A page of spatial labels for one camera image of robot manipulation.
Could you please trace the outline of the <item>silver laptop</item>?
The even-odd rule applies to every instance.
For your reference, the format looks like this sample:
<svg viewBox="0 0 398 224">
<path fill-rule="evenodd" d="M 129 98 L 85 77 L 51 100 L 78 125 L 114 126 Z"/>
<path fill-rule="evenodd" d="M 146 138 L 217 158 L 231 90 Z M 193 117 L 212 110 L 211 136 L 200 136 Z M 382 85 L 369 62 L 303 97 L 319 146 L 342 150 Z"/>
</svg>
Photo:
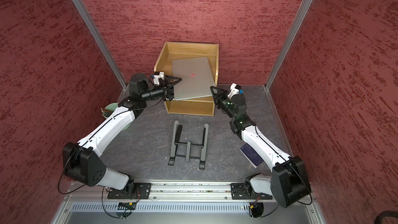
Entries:
<svg viewBox="0 0 398 224">
<path fill-rule="evenodd" d="M 207 57 L 173 60 L 172 73 L 182 79 L 174 86 L 176 101 L 212 95 L 210 87 L 215 86 L 215 81 Z"/>
</svg>

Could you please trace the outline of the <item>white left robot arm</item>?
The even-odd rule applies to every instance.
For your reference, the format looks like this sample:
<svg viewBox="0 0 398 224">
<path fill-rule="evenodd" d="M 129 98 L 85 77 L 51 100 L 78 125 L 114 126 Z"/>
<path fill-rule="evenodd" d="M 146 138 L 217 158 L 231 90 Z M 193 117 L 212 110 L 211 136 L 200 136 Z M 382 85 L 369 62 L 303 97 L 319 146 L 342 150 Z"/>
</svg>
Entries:
<svg viewBox="0 0 398 224">
<path fill-rule="evenodd" d="M 113 139 L 147 108 L 148 101 L 172 101 L 174 86 L 181 78 L 156 72 L 152 79 L 138 73 L 131 77 L 129 95 L 95 130 L 77 143 L 69 142 L 62 150 L 63 175 L 89 187 L 119 190 L 128 197 L 135 193 L 134 178 L 108 168 L 101 156 Z"/>
</svg>

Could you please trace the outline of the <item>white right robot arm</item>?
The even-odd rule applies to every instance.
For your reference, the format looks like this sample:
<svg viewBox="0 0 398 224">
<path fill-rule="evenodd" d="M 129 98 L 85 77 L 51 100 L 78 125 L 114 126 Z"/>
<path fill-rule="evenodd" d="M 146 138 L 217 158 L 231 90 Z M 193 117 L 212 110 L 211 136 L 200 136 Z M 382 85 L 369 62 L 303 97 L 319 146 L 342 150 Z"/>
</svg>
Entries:
<svg viewBox="0 0 398 224">
<path fill-rule="evenodd" d="M 249 189 L 273 196 L 284 208 L 311 196 L 312 190 L 304 161 L 292 157 L 272 143 L 247 114 L 246 98 L 241 86 L 232 84 L 230 90 L 210 87 L 217 109 L 230 118 L 230 127 L 242 141 L 261 157 L 272 175 L 256 175 L 249 179 Z"/>
</svg>

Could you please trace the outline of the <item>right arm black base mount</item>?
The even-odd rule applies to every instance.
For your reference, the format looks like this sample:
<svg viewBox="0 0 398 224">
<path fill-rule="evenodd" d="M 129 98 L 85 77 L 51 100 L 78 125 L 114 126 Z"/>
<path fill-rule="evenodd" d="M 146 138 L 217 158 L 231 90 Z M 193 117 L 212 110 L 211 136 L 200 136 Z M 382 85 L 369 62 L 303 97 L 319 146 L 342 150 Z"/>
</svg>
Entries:
<svg viewBox="0 0 398 224">
<path fill-rule="evenodd" d="M 233 200 L 272 200 L 273 197 L 264 193 L 256 193 L 247 183 L 231 183 Z"/>
</svg>

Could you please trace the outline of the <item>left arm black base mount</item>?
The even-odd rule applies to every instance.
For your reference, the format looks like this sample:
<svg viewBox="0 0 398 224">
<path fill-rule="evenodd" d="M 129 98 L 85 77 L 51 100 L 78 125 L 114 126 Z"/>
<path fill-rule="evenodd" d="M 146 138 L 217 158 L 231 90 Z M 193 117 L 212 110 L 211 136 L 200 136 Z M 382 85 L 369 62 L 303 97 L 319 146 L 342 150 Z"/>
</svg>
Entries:
<svg viewBox="0 0 398 224">
<path fill-rule="evenodd" d="M 122 190 L 111 188 L 107 198 L 110 200 L 147 200 L 151 186 L 151 183 L 128 183 Z"/>
</svg>

